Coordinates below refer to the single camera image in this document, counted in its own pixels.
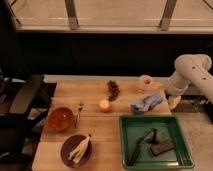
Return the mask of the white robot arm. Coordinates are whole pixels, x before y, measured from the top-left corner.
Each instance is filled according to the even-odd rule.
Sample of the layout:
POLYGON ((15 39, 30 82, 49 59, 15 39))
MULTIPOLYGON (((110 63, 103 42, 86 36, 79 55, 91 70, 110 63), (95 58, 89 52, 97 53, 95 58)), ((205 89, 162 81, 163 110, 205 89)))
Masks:
POLYGON ((196 86, 213 104, 213 75, 209 73, 211 58, 206 54, 180 55, 174 62, 175 71, 167 79, 165 91, 170 109, 180 103, 190 84, 196 86))

